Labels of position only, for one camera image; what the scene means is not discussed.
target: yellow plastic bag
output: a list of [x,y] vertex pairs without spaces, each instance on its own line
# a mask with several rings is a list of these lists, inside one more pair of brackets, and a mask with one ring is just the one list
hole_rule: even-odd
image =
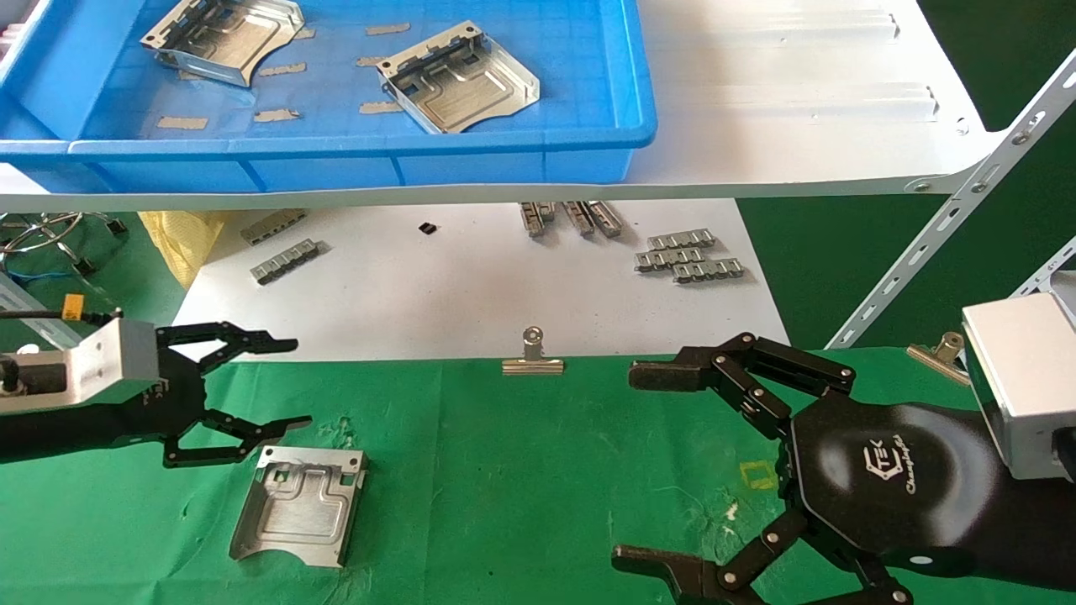
[[169,270],[189,289],[230,212],[139,212]]

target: yellow tape square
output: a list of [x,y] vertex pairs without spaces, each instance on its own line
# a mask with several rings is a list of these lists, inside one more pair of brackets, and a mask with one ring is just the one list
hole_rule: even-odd
[[82,319],[82,307],[86,302],[86,297],[82,294],[68,294],[63,297],[63,309],[60,311],[60,319],[66,322],[76,322]]

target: white table surface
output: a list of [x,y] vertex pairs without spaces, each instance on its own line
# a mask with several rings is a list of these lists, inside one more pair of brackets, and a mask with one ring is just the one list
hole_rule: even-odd
[[[227,320],[278,338],[293,353],[259,361],[518,357],[523,329],[546,333],[547,356],[671,353],[751,330],[788,341],[766,279],[732,199],[612,202],[618,240],[579,237],[558,212],[527,237],[515,203],[326,209],[250,248],[225,228],[175,324]],[[427,236],[419,225],[439,226]],[[708,227],[710,258],[735,256],[739,280],[690,285],[634,271],[646,238]],[[259,286],[250,269],[305,238],[331,251]],[[189,346],[188,355],[212,347]]]

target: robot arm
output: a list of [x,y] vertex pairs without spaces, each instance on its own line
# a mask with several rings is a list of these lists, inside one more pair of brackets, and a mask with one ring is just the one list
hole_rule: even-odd
[[[197,362],[171,350],[212,340],[224,346]],[[12,355],[18,378],[14,389],[0,392],[0,463],[143,441],[164,444],[168,468],[240,462],[311,418],[255,424],[207,409],[203,377],[241,353],[280,353],[297,346],[224,322],[154,328],[114,319],[74,349]],[[181,448],[180,438],[196,424],[242,442]]]
[[[797,413],[751,374],[817,399]],[[780,441],[778,495],[785,512],[723,565],[690,554],[618,546],[613,567],[668,583],[679,604],[763,603],[751,582],[797,539],[862,591],[818,603],[910,603],[887,572],[976,575],[1076,590],[1076,487],[1017,480],[982,416],[919,403],[863,404],[854,371],[741,334],[714,348],[681,349],[671,362],[637,362],[635,389],[712,390],[763,436]]]

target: blue plastic tray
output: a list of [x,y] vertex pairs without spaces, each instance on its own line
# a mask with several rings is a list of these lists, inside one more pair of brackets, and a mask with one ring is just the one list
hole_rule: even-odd
[[[182,80],[139,39],[174,0],[47,0],[0,73],[0,161],[56,193],[253,193],[441,183],[611,183],[657,118],[635,0],[300,0],[315,36],[258,66],[250,89]],[[459,135],[387,100],[386,56],[471,19],[541,81],[541,99]],[[367,26],[408,22],[402,33]],[[256,112],[301,118],[255,123]],[[162,116],[206,117],[200,130]]]

